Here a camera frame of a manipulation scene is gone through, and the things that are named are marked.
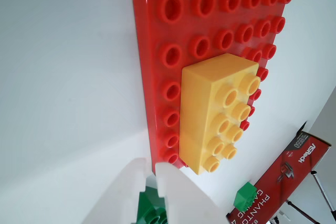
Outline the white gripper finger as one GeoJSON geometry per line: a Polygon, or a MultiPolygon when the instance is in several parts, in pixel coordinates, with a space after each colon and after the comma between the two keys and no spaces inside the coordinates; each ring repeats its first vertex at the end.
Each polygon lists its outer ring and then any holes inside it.
{"type": "Polygon", "coordinates": [[[135,158],[128,163],[105,190],[83,223],[136,222],[139,194],[145,191],[151,175],[148,158],[135,158]]]}
{"type": "Polygon", "coordinates": [[[229,223],[219,207],[172,164],[156,163],[155,175],[168,223],[229,223]]]}

